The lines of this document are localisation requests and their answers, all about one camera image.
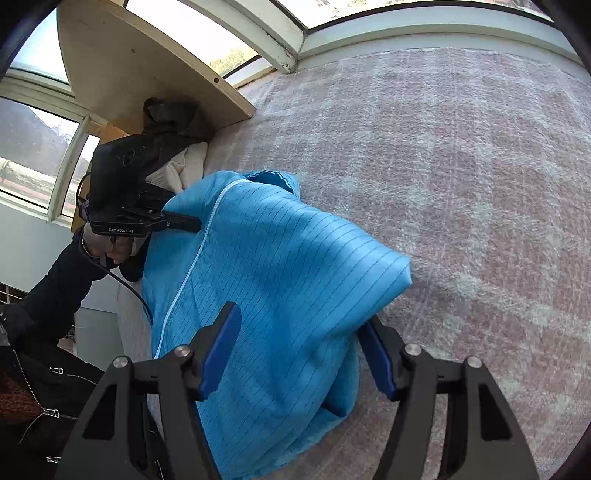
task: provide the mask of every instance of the logo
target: logo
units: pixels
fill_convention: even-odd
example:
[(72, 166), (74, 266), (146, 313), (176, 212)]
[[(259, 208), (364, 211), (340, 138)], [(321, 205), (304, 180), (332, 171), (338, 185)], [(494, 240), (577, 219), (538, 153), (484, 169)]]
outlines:
[(109, 232), (115, 232), (115, 233), (134, 233), (133, 230), (127, 230), (127, 228), (109, 228)]

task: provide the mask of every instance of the metal screw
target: metal screw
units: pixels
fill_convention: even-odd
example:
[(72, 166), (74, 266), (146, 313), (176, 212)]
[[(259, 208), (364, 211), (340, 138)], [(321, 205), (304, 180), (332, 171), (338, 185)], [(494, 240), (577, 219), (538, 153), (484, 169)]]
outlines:
[(411, 356), (419, 356), (423, 350), (416, 343), (408, 343), (404, 345), (404, 351)]
[(191, 353), (191, 347), (188, 345), (179, 345), (174, 349), (176, 356), (188, 356)]
[(480, 368), (482, 366), (482, 360), (480, 360), (477, 356), (469, 356), (466, 360), (466, 363), (470, 365), (472, 368)]
[(118, 356), (115, 360), (113, 360), (113, 367), (115, 368), (123, 368), (126, 367), (128, 364), (128, 360), (126, 356)]

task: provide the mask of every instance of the black jacket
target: black jacket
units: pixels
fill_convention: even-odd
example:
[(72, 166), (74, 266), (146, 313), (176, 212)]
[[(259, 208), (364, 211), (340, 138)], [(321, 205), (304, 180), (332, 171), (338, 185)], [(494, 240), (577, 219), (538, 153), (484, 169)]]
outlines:
[(106, 273), (79, 248), (80, 232), (49, 273), (17, 304), (0, 309), (9, 345), (0, 346), (0, 369), (32, 391), (43, 414), (33, 422), (0, 420), (0, 478), (51, 479), (67, 438), (103, 372), (60, 349), (92, 282)]

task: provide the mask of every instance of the blue gripper pad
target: blue gripper pad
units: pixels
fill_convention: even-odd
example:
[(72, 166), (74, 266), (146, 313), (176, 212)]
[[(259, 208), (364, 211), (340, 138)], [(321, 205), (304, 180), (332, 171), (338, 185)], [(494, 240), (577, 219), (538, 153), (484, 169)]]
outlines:
[(388, 355), (378, 332), (367, 322), (357, 330), (357, 338), (368, 361), (375, 385), (389, 400), (396, 395), (396, 385), (392, 379), (392, 359)]
[(240, 308), (233, 303), (229, 307), (226, 320), (217, 334), (217, 338), (203, 361), (202, 380), (199, 384), (199, 392), (203, 399), (208, 398), (210, 393), (217, 390), (232, 349), (236, 344), (241, 324)]

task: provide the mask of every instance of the brown knit fabric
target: brown knit fabric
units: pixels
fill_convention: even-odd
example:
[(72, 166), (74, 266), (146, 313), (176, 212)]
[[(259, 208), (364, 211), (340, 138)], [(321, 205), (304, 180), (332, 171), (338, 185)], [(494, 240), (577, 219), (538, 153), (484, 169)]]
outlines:
[(41, 407), (25, 388), (0, 372), (0, 420), (18, 424), (33, 420), (41, 412)]

